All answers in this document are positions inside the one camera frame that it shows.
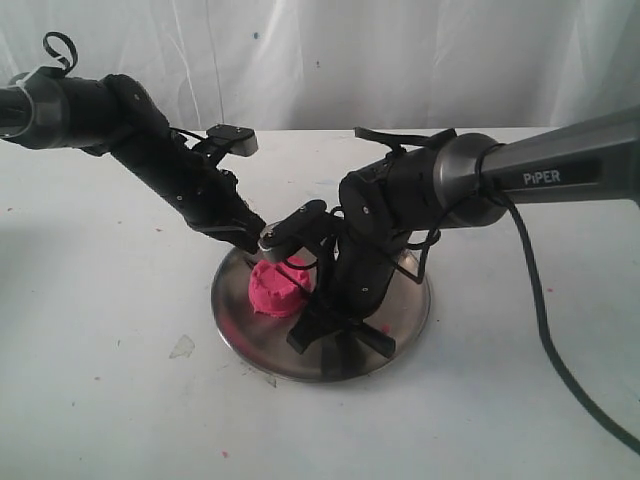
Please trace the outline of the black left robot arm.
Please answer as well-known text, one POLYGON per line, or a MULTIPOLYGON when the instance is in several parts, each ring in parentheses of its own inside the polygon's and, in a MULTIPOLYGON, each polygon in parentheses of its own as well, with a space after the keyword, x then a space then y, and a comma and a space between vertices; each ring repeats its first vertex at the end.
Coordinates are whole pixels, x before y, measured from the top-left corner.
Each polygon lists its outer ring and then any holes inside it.
POLYGON ((171 127, 142 85, 126 75, 87 80, 36 73, 1 91, 2 139, 31 150, 110 154, 190 228, 255 253, 265 223, 238 194, 235 175, 218 167, 228 154, 254 154, 254 131, 219 124, 189 146, 191 136, 171 127))

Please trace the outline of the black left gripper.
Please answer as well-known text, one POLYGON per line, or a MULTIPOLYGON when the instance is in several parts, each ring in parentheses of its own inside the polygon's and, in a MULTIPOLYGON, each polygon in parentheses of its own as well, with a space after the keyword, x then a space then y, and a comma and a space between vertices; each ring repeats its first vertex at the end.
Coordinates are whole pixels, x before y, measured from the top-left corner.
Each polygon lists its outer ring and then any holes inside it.
POLYGON ((239 196, 232 174, 207 166, 171 164, 169 203, 192 229, 256 253, 266 223, 239 196))

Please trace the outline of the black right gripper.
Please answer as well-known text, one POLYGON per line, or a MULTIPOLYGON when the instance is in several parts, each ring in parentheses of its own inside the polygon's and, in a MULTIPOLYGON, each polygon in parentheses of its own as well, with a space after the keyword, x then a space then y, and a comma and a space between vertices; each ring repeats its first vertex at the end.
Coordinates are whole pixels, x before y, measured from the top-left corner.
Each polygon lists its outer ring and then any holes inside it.
MULTIPOLYGON (((301 311, 286 341, 298 354, 312 343, 359 322, 381 305, 400 255, 400 236, 367 239, 353 229, 314 235, 317 255, 314 300, 301 311)), ((392 357, 396 341, 388 334, 359 324, 354 336, 383 357, 392 357)))

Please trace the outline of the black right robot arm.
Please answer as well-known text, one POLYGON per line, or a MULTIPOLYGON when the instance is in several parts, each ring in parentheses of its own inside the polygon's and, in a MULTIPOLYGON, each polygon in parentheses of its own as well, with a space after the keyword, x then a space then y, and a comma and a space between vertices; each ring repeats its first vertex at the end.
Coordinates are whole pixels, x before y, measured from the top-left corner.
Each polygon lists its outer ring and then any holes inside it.
POLYGON ((383 356, 392 340, 365 320, 383 303, 413 233, 426 253, 447 228, 497 222, 509 204, 639 197, 639 111, 630 108, 513 143, 442 131, 417 149, 393 139, 381 160, 350 172, 339 211, 312 200, 297 211, 296 239, 317 261, 316 286, 288 332, 297 352, 347 332, 383 356))

